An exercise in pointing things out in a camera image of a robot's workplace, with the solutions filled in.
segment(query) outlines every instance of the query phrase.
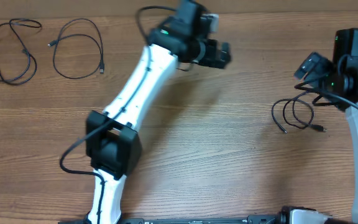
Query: wood grain surface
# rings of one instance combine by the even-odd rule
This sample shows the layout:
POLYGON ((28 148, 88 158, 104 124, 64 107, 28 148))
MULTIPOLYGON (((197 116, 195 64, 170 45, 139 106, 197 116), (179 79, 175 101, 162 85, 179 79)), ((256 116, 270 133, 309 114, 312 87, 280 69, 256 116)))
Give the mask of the wood grain surface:
MULTIPOLYGON (((179 0, 0 0, 0 19, 130 16, 144 6, 177 7, 179 0)), ((198 0, 215 13, 358 11, 358 0, 198 0)), ((163 10, 147 12, 165 15, 163 10)))
MULTIPOLYGON (((106 69, 82 80, 58 75, 47 47, 69 19, 41 19, 41 31, 17 28, 39 68, 24 85, 0 83, 0 223, 56 223, 91 209, 93 178, 64 173, 58 159, 84 135, 90 110, 101 111, 119 93, 143 46, 133 18, 91 19, 103 36, 106 69)), ((161 19, 146 17, 144 24, 161 19)), ((213 37, 231 43, 232 63, 177 72, 163 87, 140 130, 144 151, 127 180, 122 211, 143 218, 243 217, 298 205, 351 219, 354 170, 344 114, 316 108, 314 123, 327 133, 283 134, 270 109, 299 94, 293 72, 312 51, 331 58, 335 32, 358 27, 358 12, 225 14, 219 23, 213 37)), ((69 27, 72 33, 96 37, 84 22, 69 27)), ((97 47, 82 37, 62 41, 57 54, 67 75, 84 75, 99 61, 97 47)), ((0 63, 7 77, 26 65, 8 26, 0 30, 0 63)), ((298 112, 309 116, 306 108, 298 112)), ((84 146, 66 164, 91 170, 84 146)))

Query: table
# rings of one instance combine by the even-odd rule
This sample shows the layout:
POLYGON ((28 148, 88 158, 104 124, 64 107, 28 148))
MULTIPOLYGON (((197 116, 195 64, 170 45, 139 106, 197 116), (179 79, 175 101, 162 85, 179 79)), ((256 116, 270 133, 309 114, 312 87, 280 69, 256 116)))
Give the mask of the table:
MULTIPOLYGON (((120 92, 143 42, 131 17, 90 19, 103 36, 106 68, 82 80, 58 75, 47 47, 70 19, 41 19, 41 31, 17 28, 39 68, 24 85, 0 83, 0 223, 56 223, 91 208, 93 178, 64 173, 58 159, 84 135, 90 110, 101 111, 120 92)), ((161 19, 145 17, 144 24, 161 19)), ((331 58, 335 32, 358 27, 358 12, 223 14, 219 23, 213 37, 231 44, 233 61, 225 70, 178 71, 165 84, 140 130, 144 151, 126 183, 125 217, 243 217, 298 205, 350 220, 353 151, 344 113, 316 108, 314 123, 327 133, 283 134, 270 110, 299 94, 293 72, 312 51, 331 58)), ((82 22, 71 33, 96 37, 82 22)), ((89 39, 59 45, 57 66, 67 75, 86 74, 98 61, 89 39)), ((7 26, 0 63, 7 77, 26 65, 7 26)), ((306 108, 297 111, 309 116, 306 108)), ((91 170, 84 145, 65 164, 91 170)))

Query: wall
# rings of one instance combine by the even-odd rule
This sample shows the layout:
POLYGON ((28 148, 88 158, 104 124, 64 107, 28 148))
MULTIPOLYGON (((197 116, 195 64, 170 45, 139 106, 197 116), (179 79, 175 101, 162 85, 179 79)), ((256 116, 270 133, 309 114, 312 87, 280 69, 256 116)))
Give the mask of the wall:
MULTIPOLYGON (((210 11, 357 11, 358 0, 198 0, 210 11)), ((178 0, 0 0, 0 19, 133 15, 142 6, 176 6, 178 0)), ((164 14, 155 10, 153 14, 164 14)))

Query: cable plug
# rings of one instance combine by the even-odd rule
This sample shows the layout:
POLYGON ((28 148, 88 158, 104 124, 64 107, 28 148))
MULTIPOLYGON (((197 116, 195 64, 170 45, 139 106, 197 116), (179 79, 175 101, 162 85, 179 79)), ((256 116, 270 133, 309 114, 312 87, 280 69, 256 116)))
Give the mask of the cable plug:
POLYGON ((103 73, 104 73, 104 62, 101 62, 101 63, 100 63, 99 71, 100 71, 100 74, 103 74, 103 73))
POLYGON ((318 132, 327 132, 327 129, 325 129, 323 126, 317 125, 317 124, 310 125, 310 128, 315 131, 318 131, 318 132))
POLYGON ((57 41, 56 40, 53 40, 51 41, 51 43, 48 44, 48 47, 52 47, 54 45, 56 45, 57 41))

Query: wooden table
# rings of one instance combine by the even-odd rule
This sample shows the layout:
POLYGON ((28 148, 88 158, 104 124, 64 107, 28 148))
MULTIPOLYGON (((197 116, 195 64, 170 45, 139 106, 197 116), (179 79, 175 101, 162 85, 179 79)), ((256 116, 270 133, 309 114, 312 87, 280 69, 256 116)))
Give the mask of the wooden table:
MULTIPOLYGON (((106 69, 82 80, 58 75, 47 47, 69 19, 42 19, 40 32, 17 28, 39 68, 24 85, 0 83, 0 223, 56 223, 91 208, 93 178, 64 173, 58 159, 84 135, 90 110, 101 111, 120 92, 143 45, 133 18, 91 19, 103 36, 106 69)), ((159 20, 146 17, 144 24, 159 20)), ((163 87, 140 130, 144 151, 127 180, 122 211, 143 218, 243 217, 298 205, 351 219, 353 151, 344 113, 316 108, 314 123, 327 133, 283 134, 270 115, 273 102, 299 94, 292 75, 300 63, 312 51, 331 58, 335 32, 351 27, 358 27, 358 12, 221 15, 213 37, 231 43, 232 63, 177 72, 163 87)), ((82 22, 70 33, 95 36, 82 22)), ((57 66, 67 75, 84 75, 98 60, 86 38, 58 49, 57 66)), ((26 65, 7 26, 0 30, 0 63, 7 77, 26 65)), ((309 116, 306 108, 298 111, 309 116)), ((91 170, 84 146, 66 164, 91 170)))

